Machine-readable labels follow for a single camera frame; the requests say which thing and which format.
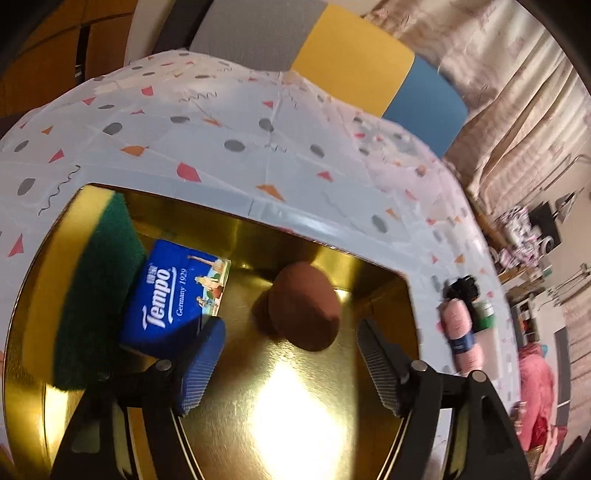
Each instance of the white patterned tablecloth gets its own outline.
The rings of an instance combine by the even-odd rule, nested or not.
[[[438,371],[453,371],[436,310],[443,283],[474,275],[498,319],[495,387],[506,407],[519,399],[511,317],[482,233],[453,175],[399,125],[293,72],[185,51],[89,80],[0,141],[0,335],[44,237],[88,183],[205,205],[402,273],[421,357]],[[447,429],[444,412],[434,460]],[[9,450],[4,425],[0,443]]]

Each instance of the bottle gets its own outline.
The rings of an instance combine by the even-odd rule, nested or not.
[[[474,339],[482,347],[484,360],[482,370],[491,380],[499,378],[502,372],[501,342],[496,328],[495,312],[488,299],[477,301],[474,308],[478,314],[478,325],[474,324]]]

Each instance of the gold tray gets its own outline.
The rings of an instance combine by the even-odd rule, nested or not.
[[[226,322],[226,346],[201,404],[183,419],[204,477],[376,478],[400,423],[381,405],[358,353],[355,328],[360,318],[371,315],[390,341],[418,358],[404,280],[353,255],[266,225],[171,198],[124,194],[147,248],[164,238],[232,260],[219,311]],[[277,273],[300,260],[323,270],[343,303],[337,339],[320,353],[271,339],[252,314]],[[48,478],[82,396],[45,385],[21,366],[28,299],[42,261],[43,249],[17,303],[6,353],[7,430],[23,478]],[[137,418],[133,413],[132,424],[138,424]],[[146,479],[155,478],[149,463],[141,466]]]

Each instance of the blue tissue pack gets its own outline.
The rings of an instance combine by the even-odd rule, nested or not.
[[[229,260],[157,240],[130,296],[122,346],[175,358],[217,314],[229,270]]]

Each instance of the red triangle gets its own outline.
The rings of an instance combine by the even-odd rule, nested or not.
[[[60,158],[64,158],[64,151],[61,148],[57,151],[55,155],[52,156],[51,160],[47,163],[59,160]]]
[[[8,254],[8,256],[13,257],[14,255],[22,254],[24,251],[25,250],[22,247],[22,233],[21,233],[20,236],[18,237],[17,241],[15,242],[14,247],[12,247],[12,250],[10,250],[10,253]]]
[[[177,175],[182,179],[201,183],[201,178],[199,177],[197,170],[195,170],[191,165],[187,165],[186,163],[178,164]]]
[[[332,176],[330,175],[329,171],[321,171],[319,174],[316,174],[317,177],[321,177],[328,181],[333,181]]]

